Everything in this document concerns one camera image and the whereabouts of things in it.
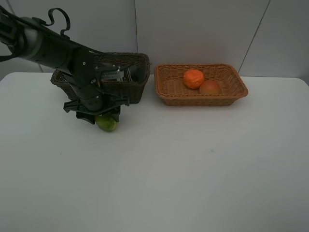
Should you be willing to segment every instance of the robotic arm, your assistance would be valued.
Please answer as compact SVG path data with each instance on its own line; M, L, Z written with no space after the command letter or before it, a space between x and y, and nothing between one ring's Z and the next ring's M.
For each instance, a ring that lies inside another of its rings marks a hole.
M53 11L59 10L67 21L66 29L56 34L47 26L54 24ZM120 106L129 106L127 97L118 96L104 89L104 80L123 78L132 66L118 67L94 65L94 53L111 56L79 43L64 34L70 29L70 19L60 8L48 11L50 24L39 18L17 17L0 6L0 41L12 54L0 56L0 62L20 57L32 62L61 70L78 100L64 103L66 112L75 111L76 117L95 124L95 115L109 115L119 121Z

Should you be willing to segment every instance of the white table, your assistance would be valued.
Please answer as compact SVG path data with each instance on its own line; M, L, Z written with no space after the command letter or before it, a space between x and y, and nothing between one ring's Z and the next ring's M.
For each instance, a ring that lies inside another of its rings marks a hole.
M309 87L244 77L229 107L168 107L151 77L113 133L50 73L0 82L0 230L307 232Z

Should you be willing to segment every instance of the orange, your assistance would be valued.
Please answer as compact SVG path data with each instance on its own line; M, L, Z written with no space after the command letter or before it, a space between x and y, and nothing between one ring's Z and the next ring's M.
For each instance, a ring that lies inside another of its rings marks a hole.
M190 69L184 73L183 83L191 89L197 89L204 81L204 75L200 70Z

